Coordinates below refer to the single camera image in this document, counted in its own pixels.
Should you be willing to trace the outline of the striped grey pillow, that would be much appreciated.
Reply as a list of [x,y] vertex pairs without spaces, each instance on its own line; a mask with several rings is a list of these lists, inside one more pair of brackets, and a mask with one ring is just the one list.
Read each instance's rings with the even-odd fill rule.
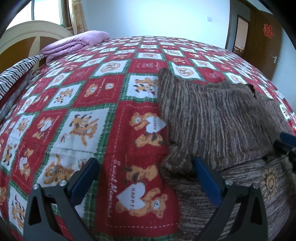
[[43,54],[27,57],[16,64],[6,69],[0,75],[1,84],[1,99],[8,93],[12,86],[29,70],[31,70],[35,64],[42,60],[45,56]]

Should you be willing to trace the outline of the folded purple quilt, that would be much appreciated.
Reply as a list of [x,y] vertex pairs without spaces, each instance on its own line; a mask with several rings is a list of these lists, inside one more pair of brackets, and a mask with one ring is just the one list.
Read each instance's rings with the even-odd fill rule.
[[104,31],[91,30],[71,37],[67,37],[40,50],[46,58],[46,63],[61,58],[68,54],[74,54],[88,47],[96,46],[110,38],[110,34]]

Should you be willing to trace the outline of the red door decoration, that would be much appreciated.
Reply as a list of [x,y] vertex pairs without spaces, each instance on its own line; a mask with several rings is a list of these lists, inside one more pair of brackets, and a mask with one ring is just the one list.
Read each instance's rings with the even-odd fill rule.
[[264,24],[263,25],[262,32],[263,32],[264,36],[268,37],[269,39],[271,39],[275,35],[274,32],[273,32],[272,25],[269,25],[269,24]]

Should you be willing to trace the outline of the dark door frame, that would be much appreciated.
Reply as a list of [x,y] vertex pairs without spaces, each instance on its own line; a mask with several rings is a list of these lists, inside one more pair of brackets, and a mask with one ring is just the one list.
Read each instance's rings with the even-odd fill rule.
[[242,56],[248,35],[251,9],[249,1],[230,1],[229,26],[225,49]]

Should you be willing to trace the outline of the beige patterned curtain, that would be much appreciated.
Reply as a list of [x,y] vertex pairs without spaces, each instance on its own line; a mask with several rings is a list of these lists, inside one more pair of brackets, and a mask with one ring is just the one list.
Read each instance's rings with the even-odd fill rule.
[[82,1],[70,0],[69,11],[74,35],[88,31]]

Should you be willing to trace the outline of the red checkered cartoon bedspread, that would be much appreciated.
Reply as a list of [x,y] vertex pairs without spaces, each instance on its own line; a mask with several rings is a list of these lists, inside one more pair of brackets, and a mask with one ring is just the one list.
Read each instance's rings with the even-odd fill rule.
[[69,180],[90,158],[101,169],[75,207],[97,240],[176,240],[180,206],[161,174],[167,125],[159,71],[202,85],[251,84],[295,112],[256,67],[225,49],[173,37],[110,39],[29,70],[1,100],[1,221],[23,240],[34,184]]

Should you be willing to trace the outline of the brown striped knit sweater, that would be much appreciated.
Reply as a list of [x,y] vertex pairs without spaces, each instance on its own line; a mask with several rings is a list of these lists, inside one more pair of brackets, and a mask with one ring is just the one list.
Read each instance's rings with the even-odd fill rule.
[[[194,170],[194,159],[201,158],[236,185],[258,184],[268,240],[283,240],[295,217],[295,162],[273,155],[280,133],[293,135],[279,103],[256,93],[251,84],[224,80],[202,85],[167,68],[158,77],[158,106],[168,128],[169,147],[161,174],[175,190],[180,206],[175,239],[195,240],[217,209]],[[235,204],[218,240],[227,237],[239,207]]]

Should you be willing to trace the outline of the window with metal frame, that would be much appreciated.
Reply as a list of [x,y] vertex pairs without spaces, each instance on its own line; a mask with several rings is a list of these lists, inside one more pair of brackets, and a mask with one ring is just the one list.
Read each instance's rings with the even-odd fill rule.
[[69,1],[34,0],[30,1],[10,22],[6,29],[29,21],[47,21],[64,28],[72,27]]

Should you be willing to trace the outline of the brown wooden door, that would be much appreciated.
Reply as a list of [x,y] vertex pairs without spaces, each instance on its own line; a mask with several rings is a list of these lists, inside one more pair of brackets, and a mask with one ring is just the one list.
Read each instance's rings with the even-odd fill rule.
[[[264,24],[272,25],[274,36],[265,37],[262,29]],[[259,69],[265,77],[272,80],[278,64],[282,42],[282,27],[274,15],[251,9],[250,24],[247,41],[243,52],[243,59]]]

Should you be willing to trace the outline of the cream and brown headboard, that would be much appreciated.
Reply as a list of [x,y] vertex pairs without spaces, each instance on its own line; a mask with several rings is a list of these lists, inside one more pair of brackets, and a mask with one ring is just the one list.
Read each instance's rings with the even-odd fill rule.
[[1,37],[1,72],[35,56],[47,45],[72,36],[66,28],[47,21],[29,21],[5,30]]

